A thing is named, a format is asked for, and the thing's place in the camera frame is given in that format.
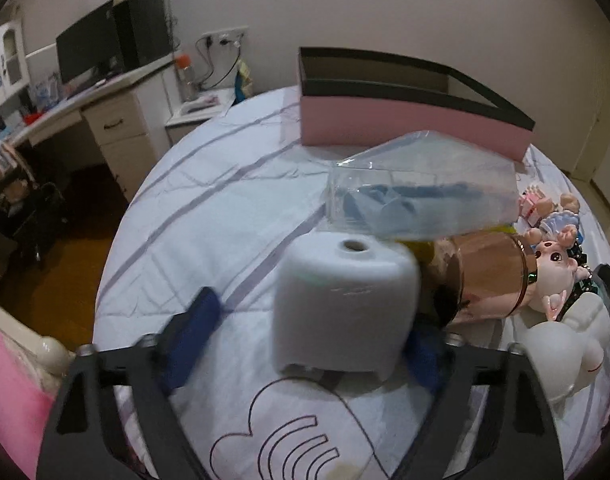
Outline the white desk with drawers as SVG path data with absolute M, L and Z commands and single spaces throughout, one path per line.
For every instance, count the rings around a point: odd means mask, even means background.
M 165 55 L 58 103 L 6 143 L 37 145 L 83 122 L 124 196 L 132 200 L 173 145 L 166 122 L 180 104 L 174 58 Z

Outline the snack bag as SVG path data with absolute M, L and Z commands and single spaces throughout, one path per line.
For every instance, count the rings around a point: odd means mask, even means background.
M 253 96 L 253 80 L 247 63 L 243 60 L 237 62 L 235 73 L 235 104 L 239 104 Z

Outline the wall power strip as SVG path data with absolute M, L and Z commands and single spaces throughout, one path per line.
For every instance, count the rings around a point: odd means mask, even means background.
M 241 44 L 247 34 L 247 26 L 228 27 L 214 30 L 213 32 L 203 32 L 200 36 L 206 40 L 210 46 L 227 46 L 227 44 Z

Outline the white glass door cabinet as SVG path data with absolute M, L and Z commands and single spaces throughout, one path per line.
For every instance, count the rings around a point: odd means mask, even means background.
M 22 22 L 0 25 L 0 106 L 30 83 Z

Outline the pink pillow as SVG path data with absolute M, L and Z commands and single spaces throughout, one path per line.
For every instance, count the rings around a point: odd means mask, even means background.
M 0 333 L 0 443 L 29 479 L 36 478 L 53 399 L 29 377 Z

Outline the white rounded plastic device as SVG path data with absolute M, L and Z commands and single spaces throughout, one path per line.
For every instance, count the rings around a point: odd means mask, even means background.
M 401 359 L 419 295 L 418 262 L 404 245 L 341 232 L 302 235 L 277 267 L 273 366 L 372 373 L 384 382 Z

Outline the black computer tower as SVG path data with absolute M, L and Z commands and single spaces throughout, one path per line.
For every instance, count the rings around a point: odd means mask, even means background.
M 112 15 L 125 70 L 171 54 L 164 0 L 124 0 L 113 6 Z

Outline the pink black storage box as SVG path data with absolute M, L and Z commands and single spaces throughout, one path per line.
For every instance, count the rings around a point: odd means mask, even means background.
M 534 120 L 482 82 L 444 64 L 386 52 L 301 47 L 304 145 L 376 146 L 432 130 L 520 162 Z

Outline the white unicorn toy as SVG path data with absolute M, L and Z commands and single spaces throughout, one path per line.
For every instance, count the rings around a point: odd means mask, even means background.
M 609 309 L 593 292 L 584 292 L 561 321 L 538 323 L 519 339 L 550 404 L 594 381 L 605 363 L 609 341 Z

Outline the clear plastic box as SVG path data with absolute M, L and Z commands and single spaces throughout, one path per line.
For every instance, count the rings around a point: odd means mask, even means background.
M 438 240 L 514 223 L 514 162 L 435 131 L 405 134 L 336 162 L 330 228 L 394 240 Z

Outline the pink pig figurine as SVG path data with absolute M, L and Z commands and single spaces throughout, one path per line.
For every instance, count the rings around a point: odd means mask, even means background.
M 590 271 L 578 265 L 568 254 L 578 237 L 578 229 L 567 224 L 552 240 L 540 229 L 526 231 L 526 240 L 534 248 L 537 280 L 529 307 L 555 321 L 566 304 L 574 285 L 590 277 Z

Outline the small doll figures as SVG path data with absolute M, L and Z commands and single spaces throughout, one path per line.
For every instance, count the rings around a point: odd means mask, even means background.
M 562 193 L 554 200 L 537 185 L 529 185 L 519 198 L 520 218 L 529 227 L 526 237 L 533 245 L 542 240 L 556 240 L 567 247 L 581 244 L 580 210 L 573 194 Z

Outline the white striped bedspread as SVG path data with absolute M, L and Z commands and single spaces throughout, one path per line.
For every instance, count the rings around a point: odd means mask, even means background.
M 299 143 L 297 94 L 257 96 L 168 151 L 131 201 L 107 257 L 93 340 L 133 344 L 214 289 L 223 319 L 176 400 L 213 479 L 386 479 L 430 403 L 399 359 L 333 382 L 277 372 L 277 267 L 298 237 L 328 232 L 323 194 L 337 151 Z

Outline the white low cabinet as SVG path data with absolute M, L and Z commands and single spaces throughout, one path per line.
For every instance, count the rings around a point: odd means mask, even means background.
M 165 129 L 169 141 L 175 145 L 204 122 L 226 115 L 234 102 L 235 89 L 233 88 L 205 91 L 200 93 L 195 100 L 183 102 L 171 119 L 166 122 Z

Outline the bottle with orange cap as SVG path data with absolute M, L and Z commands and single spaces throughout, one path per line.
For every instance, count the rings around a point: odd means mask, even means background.
M 199 92 L 195 85 L 194 69 L 190 56 L 186 53 L 176 54 L 175 65 L 183 101 L 195 100 Z

